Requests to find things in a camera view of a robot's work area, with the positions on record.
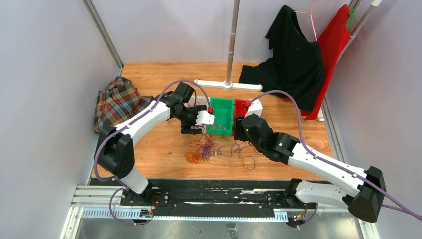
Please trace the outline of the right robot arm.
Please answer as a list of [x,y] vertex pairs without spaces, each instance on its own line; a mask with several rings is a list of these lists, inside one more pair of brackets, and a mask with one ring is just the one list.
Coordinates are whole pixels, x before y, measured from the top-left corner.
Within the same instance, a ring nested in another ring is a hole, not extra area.
[[327,181],[324,184],[291,179],[284,191],[288,206],[296,208],[301,203],[332,205],[347,209],[363,221],[377,222],[386,192],[383,172],[379,168],[363,169],[325,158],[298,138],[273,132],[256,114],[235,118],[234,138],[249,142],[271,161],[304,169]]

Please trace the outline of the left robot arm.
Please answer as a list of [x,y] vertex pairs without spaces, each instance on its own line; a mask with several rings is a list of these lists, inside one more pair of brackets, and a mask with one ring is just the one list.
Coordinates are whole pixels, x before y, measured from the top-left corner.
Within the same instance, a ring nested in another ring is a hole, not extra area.
[[94,155],[94,174],[101,182],[116,180],[141,206],[152,201],[152,185],[135,167],[134,147],[154,127],[176,118],[181,134],[199,134],[202,126],[213,125],[215,116],[208,97],[206,104],[188,107],[194,88],[190,80],[176,80],[140,113],[117,126],[100,130]]

